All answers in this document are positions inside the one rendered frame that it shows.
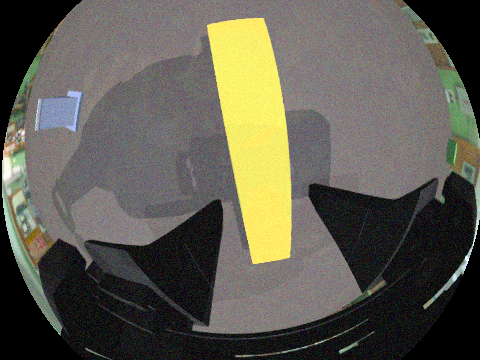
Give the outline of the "light green rectangular block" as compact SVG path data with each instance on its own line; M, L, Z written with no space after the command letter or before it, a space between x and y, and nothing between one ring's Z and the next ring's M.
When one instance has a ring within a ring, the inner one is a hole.
M455 157L456 157L456 148L457 148L456 141L453 141L453 139L449 140L447 153L445 153L445 156L447 156L447 164L451 163L451 165L455 165L453 161L455 161Z

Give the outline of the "yellow bar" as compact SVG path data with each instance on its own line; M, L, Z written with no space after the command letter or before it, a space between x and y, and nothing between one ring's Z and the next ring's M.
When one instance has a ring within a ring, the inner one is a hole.
M252 263L291 257L284 101L264 19L207 24Z

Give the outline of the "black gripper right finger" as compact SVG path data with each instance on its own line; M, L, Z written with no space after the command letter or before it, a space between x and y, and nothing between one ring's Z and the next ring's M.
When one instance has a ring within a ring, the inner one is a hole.
M361 292L383 281L417 212L435 197L439 179L431 179L399 199L385 199L309 184L309 199L347 260Z

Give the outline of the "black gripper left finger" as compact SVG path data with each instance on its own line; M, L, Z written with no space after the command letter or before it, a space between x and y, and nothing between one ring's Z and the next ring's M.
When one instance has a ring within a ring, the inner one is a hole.
M84 241L103 272L151 287L177 311L208 327L223 236L220 200L147 245Z

